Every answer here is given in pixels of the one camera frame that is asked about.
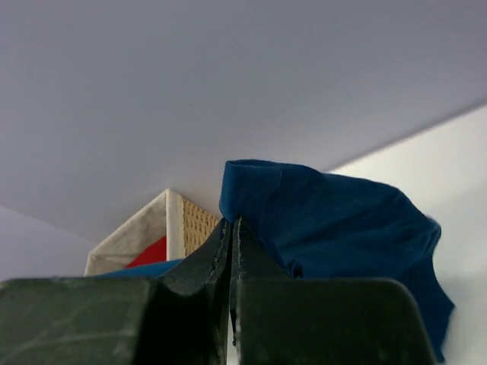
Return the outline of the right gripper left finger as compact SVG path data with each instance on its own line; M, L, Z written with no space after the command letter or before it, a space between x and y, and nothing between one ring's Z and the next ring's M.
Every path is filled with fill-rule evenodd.
M231 225L157 278L1 285L3 364L224 364Z

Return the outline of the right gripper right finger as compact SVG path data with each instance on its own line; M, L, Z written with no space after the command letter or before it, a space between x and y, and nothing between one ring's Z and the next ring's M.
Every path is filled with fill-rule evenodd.
M239 218L233 232L241 364L433 364L410 292L389 279L294 279Z

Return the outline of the dark blue t shirt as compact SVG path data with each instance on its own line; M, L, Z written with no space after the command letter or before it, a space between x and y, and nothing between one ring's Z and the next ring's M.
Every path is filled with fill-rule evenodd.
M220 210L231 225L228 330L235 340L234 224L294 279L389 279L412 295L431 347L442 346L454 309L438 283L433 255L441 228L399 189L367 179L263 160L226 163Z

